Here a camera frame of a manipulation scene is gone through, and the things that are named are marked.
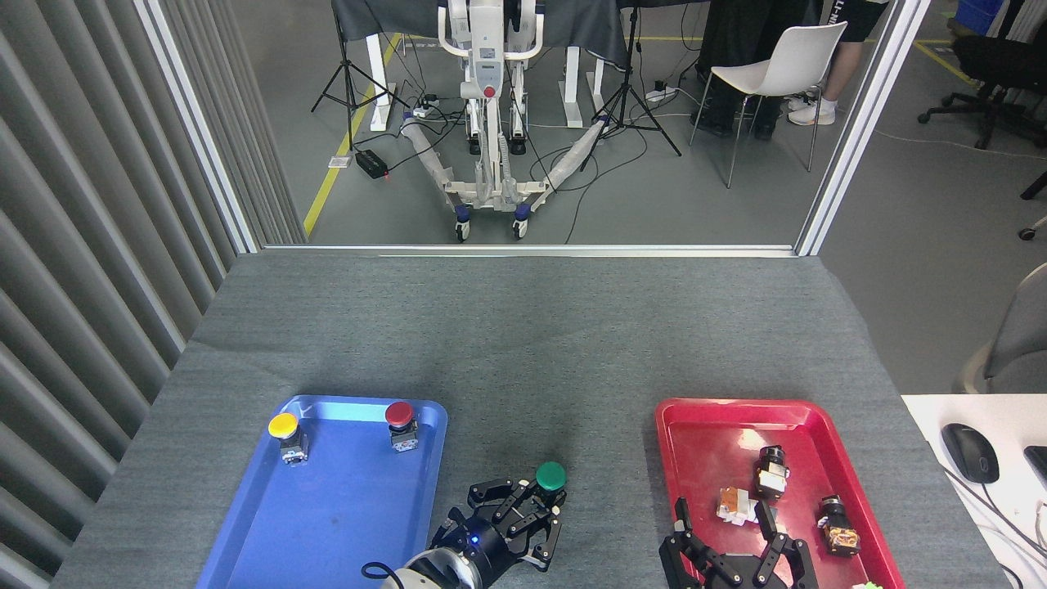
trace gray curtain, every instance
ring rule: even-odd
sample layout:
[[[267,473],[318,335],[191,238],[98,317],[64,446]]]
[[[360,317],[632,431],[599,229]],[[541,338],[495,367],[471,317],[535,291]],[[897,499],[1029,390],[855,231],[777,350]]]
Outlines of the gray curtain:
[[[262,200],[286,189],[271,141],[238,142],[260,105],[235,56],[198,73],[231,75],[217,140]],[[259,241],[293,240],[286,210],[258,206]],[[46,587],[233,258],[134,5],[0,2],[0,587]]]
[[[255,240],[306,243],[231,7],[225,0],[138,2],[171,29]]]

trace white chair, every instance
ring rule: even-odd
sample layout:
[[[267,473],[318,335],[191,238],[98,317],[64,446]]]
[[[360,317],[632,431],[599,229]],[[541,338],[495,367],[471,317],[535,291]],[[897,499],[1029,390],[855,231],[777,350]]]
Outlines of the white chair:
[[[840,42],[840,36],[844,32],[846,22],[828,24],[823,26],[794,26],[785,29],[771,59],[750,65],[735,67],[712,68],[712,74],[723,82],[734,86],[738,91],[745,94],[741,101],[742,117],[749,99],[754,95],[760,96],[757,110],[763,103],[763,96],[786,96],[804,92],[811,88],[818,93],[817,108],[822,108],[822,77],[829,67],[829,60],[832,59],[832,51]],[[691,129],[690,143],[694,142],[694,132],[698,130],[698,120],[701,119],[701,110],[705,108],[706,97],[709,95],[709,83],[713,75],[706,81],[706,91],[701,94],[701,101],[698,104],[698,115],[694,119],[694,128]],[[738,140],[741,138],[741,117],[738,119],[738,131],[734,137],[734,151],[731,154],[731,172],[727,177],[727,187],[731,187],[731,179],[734,177],[734,160],[738,155]],[[810,164],[815,158],[815,138],[818,136],[818,117],[815,117],[815,130],[810,135],[810,156],[807,159],[807,171],[810,172]]]

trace red tray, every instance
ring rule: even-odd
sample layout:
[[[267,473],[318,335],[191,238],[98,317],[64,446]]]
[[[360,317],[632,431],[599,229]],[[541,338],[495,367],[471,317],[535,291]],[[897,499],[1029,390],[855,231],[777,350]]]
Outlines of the red tray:
[[[753,492],[753,467],[765,446],[780,445],[792,471],[776,503],[779,528],[808,541],[821,587],[850,589],[868,581],[903,589],[894,559],[865,498],[832,421],[799,401],[671,399],[654,411],[669,511],[687,498],[694,531],[720,553],[760,554],[765,546],[753,523],[735,526],[716,517],[720,488]],[[862,539],[853,558],[833,557],[818,529],[819,502],[839,495]],[[689,572],[694,570],[685,559]],[[775,569],[786,585],[793,575],[782,559]]]

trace computer mouse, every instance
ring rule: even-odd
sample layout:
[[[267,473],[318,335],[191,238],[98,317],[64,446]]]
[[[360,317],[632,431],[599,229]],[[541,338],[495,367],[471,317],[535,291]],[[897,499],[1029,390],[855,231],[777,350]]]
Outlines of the computer mouse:
[[[1000,462],[985,436],[963,424],[950,424],[941,429],[945,449],[963,478],[974,483],[1000,480]]]

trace tripod stand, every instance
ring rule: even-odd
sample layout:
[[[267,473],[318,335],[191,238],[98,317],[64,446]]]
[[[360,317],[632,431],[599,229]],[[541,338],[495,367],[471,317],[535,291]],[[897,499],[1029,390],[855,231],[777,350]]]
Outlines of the tripod stand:
[[[628,58],[625,65],[625,77],[622,80],[622,85],[618,88],[618,90],[615,90],[615,93],[607,98],[607,101],[600,107],[600,110],[596,111],[596,114],[593,115],[593,120],[596,120],[600,115],[606,115],[609,120],[607,121],[607,127],[604,131],[605,133],[617,131],[619,129],[659,131],[662,133],[662,136],[665,137],[665,140],[669,142],[669,146],[676,152],[676,155],[683,156],[683,154],[680,153],[680,149],[676,146],[676,143],[672,142],[668,133],[665,132],[662,124],[660,124],[658,119],[654,118],[654,115],[651,114],[651,109],[647,108],[647,103],[644,101],[644,98],[637,93],[637,91],[632,88],[632,84],[629,82],[629,78],[632,76],[632,49],[637,44],[637,15],[639,12],[639,3],[633,4],[632,14],[629,16],[629,47],[627,53]],[[625,103],[628,100],[629,95],[631,95],[640,107],[644,109],[644,113],[651,119],[651,122],[654,123],[653,127],[637,124],[625,118]]]
[[[403,105],[404,109],[408,111],[413,107],[408,105],[406,101],[404,101],[403,98],[397,96],[396,93],[388,87],[379,84],[378,81],[372,77],[370,73],[357,67],[357,65],[353,63],[353,60],[349,59],[349,53],[346,51],[346,43],[347,43],[346,33],[341,28],[341,20],[338,18],[338,10],[335,7],[334,2],[331,3],[331,10],[334,13],[334,24],[335,27],[338,29],[338,48],[341,49],[341,61],[338,63],[338,68],[335,69],[334,73],[331,75],[331,80],[328,80],[327,86],[324,87],[324,91],[320,92],[320,95],[316,98],[316,101],[313,103],[313,108],[309,109],[309,112],[314,112],[316,110],[316,107],[319,106],[320,100],[322,100],[324,98],[331,98],[332,100],[344,106],[346,118],[348,124],[348,134],[349,134],[349,152],[353,153],[353,115],[356,114],[357,110],[370,105],[371,103],[377,100],[382,96],[389,96],[394,100]],[[357,101],[356,88],[353,84],[353,73],[352,73],[353,71],[364,76],[365,78],[367,78],[367,81],[370,81],[372,84],[375,85],[374,96],[371,96],[370,98],[363,101]],[[331,85],[334,84],[334,81],[338,78],[339,73],[344,74],[346,99],[342,99],[328,92],[331,89]]]

